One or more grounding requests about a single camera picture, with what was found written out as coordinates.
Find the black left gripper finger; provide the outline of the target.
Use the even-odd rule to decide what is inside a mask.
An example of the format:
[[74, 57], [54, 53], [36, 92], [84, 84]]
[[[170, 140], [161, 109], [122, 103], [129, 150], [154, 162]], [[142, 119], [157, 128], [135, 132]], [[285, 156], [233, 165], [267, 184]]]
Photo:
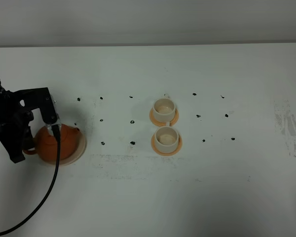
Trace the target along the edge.
[[18, 128], [14, 125], [0, 126], [0, 142], [13, 163], [25, 160], [23, 150], [32, 149], [31, 127]]

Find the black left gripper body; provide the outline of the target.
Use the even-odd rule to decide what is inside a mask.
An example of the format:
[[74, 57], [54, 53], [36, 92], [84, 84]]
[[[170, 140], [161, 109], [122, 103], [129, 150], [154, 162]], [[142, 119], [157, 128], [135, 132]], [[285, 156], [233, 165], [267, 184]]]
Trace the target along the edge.
[[20, 101], [32, 97], [33, 89], [24, 89], [16, 92], [0, 88], [0, 132], [4, 126], [10, 126], [8, 132], [23, 138], [28, 138], [30, 132], [29, 122], [34, 120], [31, 108], [21, 105]]

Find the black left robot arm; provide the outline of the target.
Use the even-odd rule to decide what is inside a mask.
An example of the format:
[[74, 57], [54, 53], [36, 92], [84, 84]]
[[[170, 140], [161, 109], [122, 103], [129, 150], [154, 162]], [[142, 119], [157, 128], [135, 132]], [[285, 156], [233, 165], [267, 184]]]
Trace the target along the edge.
[[6, 91], [0, 82], [0, 142], [13, 163], [24, 161], [23, 150], [34, 144], [29, 126], [33, 119], [33, 113], [24, 111], [20, 99]]

